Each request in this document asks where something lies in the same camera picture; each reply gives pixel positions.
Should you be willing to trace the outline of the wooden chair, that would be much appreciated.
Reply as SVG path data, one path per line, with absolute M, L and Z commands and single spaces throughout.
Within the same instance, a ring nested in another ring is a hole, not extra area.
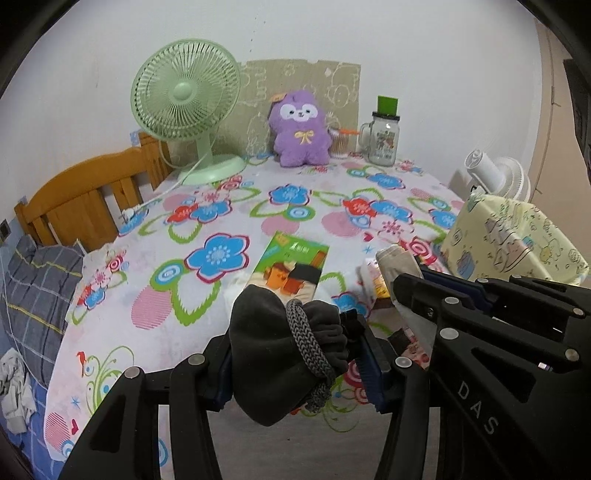
M 96 250 L 118 235 L 115 215 L 103 190 L 109 188 L 121 210 L 138 206 L 143 197 L 136 178 L 146 174 L 153 188 L 171 173 L 161 159 L 159 141 L 139 134 L 140 145 L 97 156 L 62 171 L 32 199 L 20 201 L 14 212 L 23 232 L 40 246 L 72 245 L 80 241 Z

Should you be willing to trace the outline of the beige white cloth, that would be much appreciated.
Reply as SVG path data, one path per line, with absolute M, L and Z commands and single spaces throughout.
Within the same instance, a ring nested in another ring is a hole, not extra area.
M 402 315 L 403 320 L 413 331 L 422 347 L 429 352 L 433 348 L 437 326 L 428 322 L 425 318 L 414 313 L 409 307 L 404 306 L 396 293 L 394 293 L 394 280 L 402 274 L 410 274 L 413 277 L 423 278 L 420 267 L 413 255 L 399 245 L 380 250 L 376 254 L 376 260 L 380 272 L 389 290 L 393 305 Z

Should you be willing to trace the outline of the green tissue pack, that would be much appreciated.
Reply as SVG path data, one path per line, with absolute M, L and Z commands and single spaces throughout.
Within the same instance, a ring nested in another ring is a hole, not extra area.
M 277 231 L 246 285 L 270 290 L 283 304 L 315 296 L 329 246 Z

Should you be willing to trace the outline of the yellow cartoon storage box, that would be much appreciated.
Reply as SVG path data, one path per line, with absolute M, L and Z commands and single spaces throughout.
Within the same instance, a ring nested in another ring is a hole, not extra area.
M 580 286 L 589 264 L 535 205 L 473 193 L 441 246 L 455 276 L 507 280 L 520 275 Z

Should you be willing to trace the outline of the white standing fan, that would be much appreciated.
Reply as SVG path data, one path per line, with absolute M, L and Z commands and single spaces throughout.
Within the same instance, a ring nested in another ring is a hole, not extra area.
M 518 160 L 511 157 L 491 159 L 486 152 L 476 149 L 467 156 L 464 166 L 471 178 L 471 192 L 524 202 L 530 200 L 530 179 Z

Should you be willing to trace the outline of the glass mason jar mug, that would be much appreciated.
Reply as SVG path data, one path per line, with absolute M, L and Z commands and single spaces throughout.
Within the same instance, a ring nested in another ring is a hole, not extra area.
M 359 145 L 367 160 L 377 166 L 393 166 L 400 136 L 399 100 L 379 96 L 372 120 L 360 126 Z

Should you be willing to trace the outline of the grey plaid pillow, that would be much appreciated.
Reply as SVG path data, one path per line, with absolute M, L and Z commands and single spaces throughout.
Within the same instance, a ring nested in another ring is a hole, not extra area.
M 83 251 L 21 237 L 1 267 L 1 325 L 32 377 L 48 387 L 82 278 Z

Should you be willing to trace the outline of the purple plush toy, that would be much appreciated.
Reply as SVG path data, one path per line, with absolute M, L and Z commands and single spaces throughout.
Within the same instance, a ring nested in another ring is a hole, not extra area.
M 273 151 L 283 168 L 329 163 L 332 136 L 325 124 L 325 111 L 308 90 L 287 93 L 274 102 L 269 115 Z

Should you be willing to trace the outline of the toothpick jar orange lid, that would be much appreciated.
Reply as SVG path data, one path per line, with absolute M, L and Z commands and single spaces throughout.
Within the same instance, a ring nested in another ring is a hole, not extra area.
M 332 145 L 329 147 L 329 155 L 332 158 L 346 158 L 356 152 L 359 130 L 329 128 L 329 135 L 332 138 Z

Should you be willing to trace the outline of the green desk fan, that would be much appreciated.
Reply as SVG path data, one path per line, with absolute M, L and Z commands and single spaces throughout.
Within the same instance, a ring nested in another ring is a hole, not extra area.
M 197 155 L 178 168 L 184 185 L 229 179 L 245 169 L 235 154 L 212 151 L 216 129 L 238 101 L 240 70 L 223 46 L 202 39 L 172 42 L 151 55 L 131 87 L 137 124 L 162 142 L 192 142 Z

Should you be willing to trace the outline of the yellow cartoon tissue box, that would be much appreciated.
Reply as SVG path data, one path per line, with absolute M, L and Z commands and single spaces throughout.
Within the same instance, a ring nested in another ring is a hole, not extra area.
M 359 273 L 363 283 L 363 291 L 370 302 L 389 300 L 390 292 L 375 258 L 366 258 L 360 265 Z

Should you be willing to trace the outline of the floral tablecloth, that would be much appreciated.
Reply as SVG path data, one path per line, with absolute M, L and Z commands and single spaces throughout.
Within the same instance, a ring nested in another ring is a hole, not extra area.
M 47 393 L 50 456 L 67 458 L 125 368 L 170 368 L 222 334 L 276 232 L 327 246 L 315 295 L 393 334 L 400 324 L 374 309 L 360 266 L 398 244 L 441 270 L 437 250 L 462 205 L 409 160 L 284 169 L 256 158 L 225 181 L 168 192 L 85 258 Z

